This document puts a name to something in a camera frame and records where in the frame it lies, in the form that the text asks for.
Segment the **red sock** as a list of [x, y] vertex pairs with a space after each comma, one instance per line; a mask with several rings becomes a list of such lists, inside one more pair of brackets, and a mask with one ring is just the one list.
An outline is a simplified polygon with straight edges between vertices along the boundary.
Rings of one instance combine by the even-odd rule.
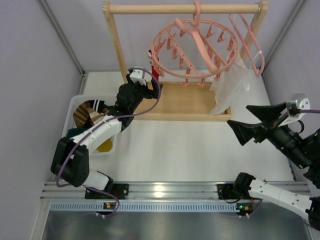
[[148, 53], [147, 53], [147, 56], [148, 56], [148, 61], [149, 61], [149, 64], [151, 65], [151, 73], [154, 75], [154, 77], [159, 80], [159, 76], [160, 74], [157, 72], [157, 70], [155, 69], [155, 64], [153, 62], [153, 59], [152, 59], [152, 51], [149, 49], [148, 50]]

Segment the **brown striped sock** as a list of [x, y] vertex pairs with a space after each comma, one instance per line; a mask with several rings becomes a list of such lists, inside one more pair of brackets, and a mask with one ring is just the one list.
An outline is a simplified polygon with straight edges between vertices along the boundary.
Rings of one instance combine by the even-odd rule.
[[89, 129], [97, 125], [108, 112], [107, 107], [105, 113], [98, 113], [90, 108], [88, 101], [81, 103], [73, 113], [73, 119], [77, 128]]

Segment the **pink round clip hanger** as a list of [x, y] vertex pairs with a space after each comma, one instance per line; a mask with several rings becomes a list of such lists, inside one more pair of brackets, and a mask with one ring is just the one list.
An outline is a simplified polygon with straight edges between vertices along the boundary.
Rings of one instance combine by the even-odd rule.
[[154, 38], [152, 60], [159, 77], [165, 74], [184, 79], [199, 80], [204, 85], [209, 77], [218, 81], [222, 72], [229, 71], [239, 52], [234, 30], [223, 24], [203, 19], [201, 5], [194, 2], [192, 18], [176, 18]]

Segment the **teal sock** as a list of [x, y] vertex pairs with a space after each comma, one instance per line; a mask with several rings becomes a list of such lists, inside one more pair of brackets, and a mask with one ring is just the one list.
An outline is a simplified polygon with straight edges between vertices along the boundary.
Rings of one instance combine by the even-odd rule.
[[71, 139], [77, 135], [82, 134], [83, 132], [85, 132], [87, 130], [87, 128], [71, 128], [67, 131], [66, 133], [66, 137]]

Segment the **black white-striped sock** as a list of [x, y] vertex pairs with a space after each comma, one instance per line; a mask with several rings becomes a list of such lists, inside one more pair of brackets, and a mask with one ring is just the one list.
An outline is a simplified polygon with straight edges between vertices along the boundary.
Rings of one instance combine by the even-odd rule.
[[106, 111], [105, 102], [99, 99], [88, 100], [90, 108], [99, 114], [104, 114]]

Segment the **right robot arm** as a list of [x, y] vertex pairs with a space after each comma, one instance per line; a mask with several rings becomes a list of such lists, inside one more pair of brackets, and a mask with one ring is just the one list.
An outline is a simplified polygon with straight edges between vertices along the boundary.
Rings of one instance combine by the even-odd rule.
[[[244, 146], [250, 140], [255, 143], [270, 142], [285, 157], [288, 166], [295, 165], [306, 169], [304, 177], [316, 188], [320, 187], [320, 132], [316, 130], [302, 138], [299, 132], [289, 125], [294, 122], [305, 128], [302, 117], [305, 114], [318, 114], [311, 109], [309, 99], [288, 100], [276, 105], [247, 105], [259, 123], [245, 123], [228, 120], [239, 143]], [[231, 187], [238, 199], [259, 199], [282, 207], [298, 217], [315, 230], [320, 229], [320, 198], [301, 195], [281, 187], [276, 187], [249, 173], [240, 172]]]

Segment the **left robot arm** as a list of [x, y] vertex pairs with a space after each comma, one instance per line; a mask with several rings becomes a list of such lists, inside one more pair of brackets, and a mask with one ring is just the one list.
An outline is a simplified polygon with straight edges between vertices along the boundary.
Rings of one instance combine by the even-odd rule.
[[147, 85], [129, 80], [119, 87], [115, 104], [96, 125], [72, 138], [63, 137], [58, 143], [51, 164], [51, 172], [59, 180], [74, 187], [84, 186], [109, 192], [112, 179], [90, 167], [90, 155], [102, 143], [124, 131], [132, 122], [143, 99], [159, 100], [162, 86], [152, 79], [152, 89]]

